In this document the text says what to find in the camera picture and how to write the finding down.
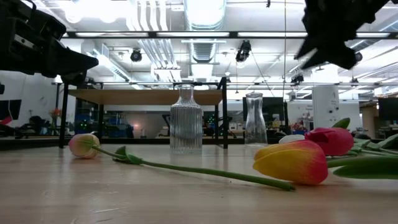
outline wooden shelf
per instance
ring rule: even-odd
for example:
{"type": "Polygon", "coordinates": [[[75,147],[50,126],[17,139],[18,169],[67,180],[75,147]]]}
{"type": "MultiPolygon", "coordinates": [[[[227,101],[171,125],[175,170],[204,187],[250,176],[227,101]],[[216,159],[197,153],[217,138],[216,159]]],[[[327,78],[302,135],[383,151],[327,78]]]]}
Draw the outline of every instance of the wooden shelf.
{"type": "MultiPolygon", "coordinates": [[[[69,90],[69,95],[102,105],[173,105],[178,90],[69,90]]],[[[221,90],[195,90],[199,105],[218,105],[221,90]]]]}

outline red and yellow tulip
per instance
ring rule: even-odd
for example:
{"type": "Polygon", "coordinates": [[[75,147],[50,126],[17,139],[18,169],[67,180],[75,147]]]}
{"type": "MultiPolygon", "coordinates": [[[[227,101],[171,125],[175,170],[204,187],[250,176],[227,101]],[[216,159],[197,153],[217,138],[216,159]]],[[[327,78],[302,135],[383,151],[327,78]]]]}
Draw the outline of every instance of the red and yellow tulip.
{"type": "Polygon", "coordinates": [[[77,134],[69,141],[72,154],[84,159],[92,159],[97,155],[98,151],[93,146],[100,146],[100,140],[93,134],[77,134]]]}
{"type": "Polygon", "coordinates": [[[308,140],[265,147],[254,160],[253,168],[260,173],[298,184],[317,185],[328,176],[322,148],[308,140]]]}

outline tulip bud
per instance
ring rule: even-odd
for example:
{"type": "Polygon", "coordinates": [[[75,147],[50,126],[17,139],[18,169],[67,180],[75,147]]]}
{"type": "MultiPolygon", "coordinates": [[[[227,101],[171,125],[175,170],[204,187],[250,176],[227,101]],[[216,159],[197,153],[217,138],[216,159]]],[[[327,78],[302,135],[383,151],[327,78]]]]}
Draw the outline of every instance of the tulip bud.
{"type": "Polygon", "coordinates": [[[327,156],[342,156],[354,146],[351,133],[343,128],[316,128],[305,139],[317,143],[327,156]]]}
{"type": "Polygon", "coordinates": [[[69,150],[77,157],[94,158],[98,151],[93,146],[100,146],[100,140],[93,134],[77,134],[69,141],[69,150]]]}
{"type": "Polygon", "coordinates": [[[253,168],[264,175],[298,184],[317,185],[328,176],[321,147],[308,140],[275,144],[256,152],[253,168]]]}
{"type": "Polygon", "coordinates": [[[292,141],[299,141],[299,140],[304,140],[304,135],[291,134],[289,136],[285,136],[282,139],[280,139],[279,140],[279,144],[288,143],[288,142],[292,142],[292,141]]]}

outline glass bottle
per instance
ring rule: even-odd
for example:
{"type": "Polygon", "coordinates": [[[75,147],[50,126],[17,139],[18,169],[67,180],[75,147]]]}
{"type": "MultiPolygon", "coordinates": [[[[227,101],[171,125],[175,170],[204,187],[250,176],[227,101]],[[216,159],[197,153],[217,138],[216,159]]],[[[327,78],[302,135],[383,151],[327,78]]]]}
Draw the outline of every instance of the glass bottle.
{"type": "Polygon", "coordinates": [[[193,85],[178,86],[180,98],[170,111],[170,150],[174,154],[200,154],[202,112],[193,99],[193,85]]]}
{"type": "Polygon", "coordinates": [[[262,115],[262,93],[246,94],[248,118],[244,143],[248,146],[267,146],[266,123],[262,115]]]}

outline yellow tulip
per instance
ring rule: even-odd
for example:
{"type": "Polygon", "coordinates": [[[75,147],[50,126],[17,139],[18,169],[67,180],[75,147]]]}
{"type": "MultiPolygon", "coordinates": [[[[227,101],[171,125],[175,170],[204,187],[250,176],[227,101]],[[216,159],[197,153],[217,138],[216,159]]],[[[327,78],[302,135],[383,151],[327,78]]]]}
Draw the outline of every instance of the yellow tulip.
{"type": "Polygon", "coordinates": [[[254,160],[253,168],[260,173],[298,184],[317,185],[328,176],[322,148],[309,140],[265,147],[254,160]]]}

